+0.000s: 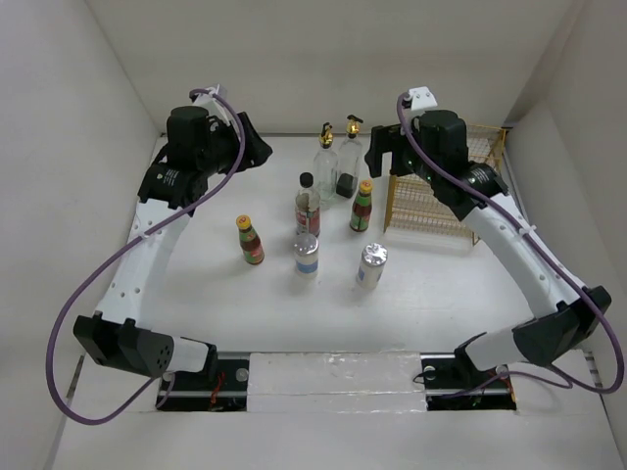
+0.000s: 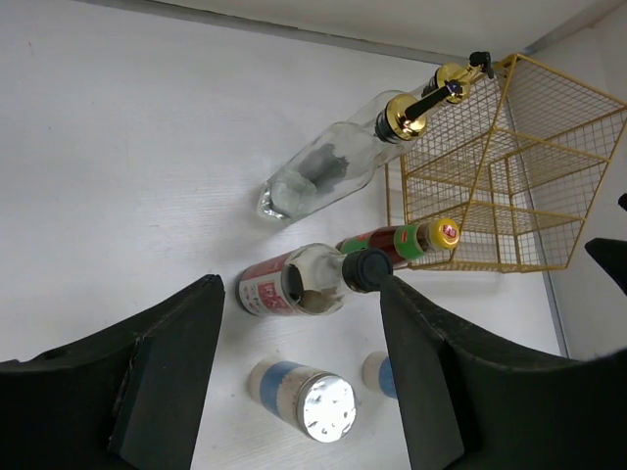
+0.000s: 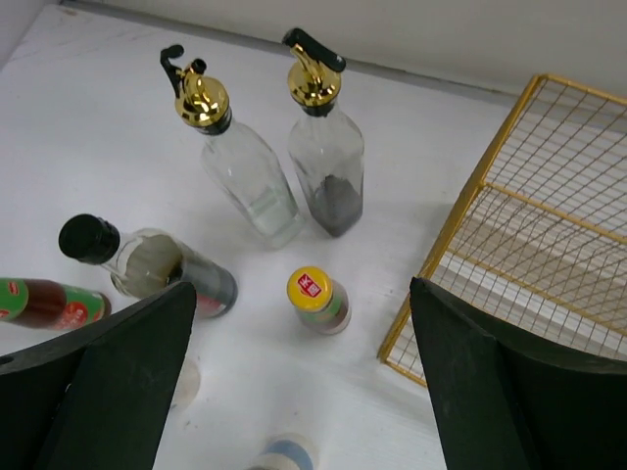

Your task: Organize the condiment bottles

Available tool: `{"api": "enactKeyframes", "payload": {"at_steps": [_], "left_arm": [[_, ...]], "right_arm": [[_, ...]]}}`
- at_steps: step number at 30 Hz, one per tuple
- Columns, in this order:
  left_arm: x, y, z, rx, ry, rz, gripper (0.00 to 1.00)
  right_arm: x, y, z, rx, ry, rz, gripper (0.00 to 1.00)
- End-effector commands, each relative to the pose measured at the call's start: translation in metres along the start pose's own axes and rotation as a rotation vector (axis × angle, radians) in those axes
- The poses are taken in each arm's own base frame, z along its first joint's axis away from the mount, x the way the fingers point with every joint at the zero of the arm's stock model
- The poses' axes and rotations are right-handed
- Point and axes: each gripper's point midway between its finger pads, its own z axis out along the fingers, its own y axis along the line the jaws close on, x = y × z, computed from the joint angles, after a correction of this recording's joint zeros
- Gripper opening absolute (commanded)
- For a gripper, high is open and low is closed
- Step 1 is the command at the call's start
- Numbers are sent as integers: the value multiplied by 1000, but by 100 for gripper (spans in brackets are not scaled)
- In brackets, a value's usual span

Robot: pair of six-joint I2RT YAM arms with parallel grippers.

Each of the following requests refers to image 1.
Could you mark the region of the oil bottle with dark base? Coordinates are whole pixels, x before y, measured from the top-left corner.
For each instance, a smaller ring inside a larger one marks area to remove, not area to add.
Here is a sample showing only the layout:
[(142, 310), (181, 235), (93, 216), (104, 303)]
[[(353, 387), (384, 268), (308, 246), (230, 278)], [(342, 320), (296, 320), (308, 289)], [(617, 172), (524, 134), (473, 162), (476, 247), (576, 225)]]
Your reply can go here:
[(336, 194), (351, 199), (359, 182), (362, 158), (362, 142), (359, 140), (359, 134), (363, 120), (355, 115), (348, 115), (347, 120), (346, 137), (338, 149)]

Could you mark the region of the clear oil bottle gold spout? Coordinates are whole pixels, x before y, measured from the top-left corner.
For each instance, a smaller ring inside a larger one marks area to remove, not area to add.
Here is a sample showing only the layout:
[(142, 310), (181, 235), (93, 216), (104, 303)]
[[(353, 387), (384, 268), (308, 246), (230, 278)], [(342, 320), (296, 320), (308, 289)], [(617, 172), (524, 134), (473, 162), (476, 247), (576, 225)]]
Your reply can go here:
[(325, 122), (318, 137), (319, 150), (313, 159), (313, 182), (323, 207), (330, 204), (337, 185), (339, 160), (332, 149), (333, 140), (332, 125)]

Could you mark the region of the black cap red label bottle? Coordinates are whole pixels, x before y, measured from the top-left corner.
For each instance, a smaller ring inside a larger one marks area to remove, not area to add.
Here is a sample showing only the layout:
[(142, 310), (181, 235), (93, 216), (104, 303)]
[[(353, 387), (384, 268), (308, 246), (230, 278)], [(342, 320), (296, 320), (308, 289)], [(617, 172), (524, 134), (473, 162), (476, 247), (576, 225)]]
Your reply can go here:
[(310, 233), (318, 237), (320, 233), (320, 196), (314, 187), (314, 177), (310, 172), (303, 172), (299, 176), (299, 182), (300, 189), (295, 198), (297, 233)]

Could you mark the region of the silver lid shaker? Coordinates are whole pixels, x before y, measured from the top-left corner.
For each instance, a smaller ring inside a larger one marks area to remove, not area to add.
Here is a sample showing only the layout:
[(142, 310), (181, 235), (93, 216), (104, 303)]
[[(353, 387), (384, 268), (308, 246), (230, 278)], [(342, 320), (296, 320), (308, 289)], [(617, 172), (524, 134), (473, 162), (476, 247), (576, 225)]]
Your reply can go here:
[(365, 289), (374, 289), (380, 281), (388, 259), (388, 250), (380, 243), (367, 244), (361, 254), (357, 281)]
[(299, 234), (294, 241), (293, 253), (296, 272), (306, 278), (313, 278), (318, 273), (319, 243), (311, 233)]

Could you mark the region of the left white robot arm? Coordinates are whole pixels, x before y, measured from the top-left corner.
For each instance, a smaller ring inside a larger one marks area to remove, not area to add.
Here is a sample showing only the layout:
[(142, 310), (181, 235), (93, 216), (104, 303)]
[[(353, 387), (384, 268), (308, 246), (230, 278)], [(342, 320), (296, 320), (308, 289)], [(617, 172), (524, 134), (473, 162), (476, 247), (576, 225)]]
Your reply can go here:
[(197, 388), (217, 379), (216, 346), (154, 331), (157, 294), (193, 204), (207, 195), (212, 175), (263, 165), (272, 153), (246, 113), (243, 132), (207, 109), (178, 107), (167, 121), (168, 142), (148, 167), (117, 271), (92, 316), (80, 315), (73, 334), (104, 367), (158, 378), (181, 372)]

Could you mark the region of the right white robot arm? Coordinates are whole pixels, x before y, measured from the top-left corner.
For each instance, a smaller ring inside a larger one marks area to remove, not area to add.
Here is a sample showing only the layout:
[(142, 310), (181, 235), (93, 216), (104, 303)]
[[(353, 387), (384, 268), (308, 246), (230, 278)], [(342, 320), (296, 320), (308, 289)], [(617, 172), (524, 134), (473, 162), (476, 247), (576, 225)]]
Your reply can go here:
[(490, 248), (532, 312), (523, 323), (459, 346), (456, 379), (473, 386), (501, 364), (549, 366), (588, 339), (611, 304), (607, 290), (589, 288), (570, 273), (526, 221), (501, 176), (470, 159), (466, 124), (456, 113), (428, 111), (410, 128), (410, 135), (398, 124), (372, 128), (365, 155), (370, 175), (381, 175), (389, 153), (391, 174), (426, 181), (436, 199)]

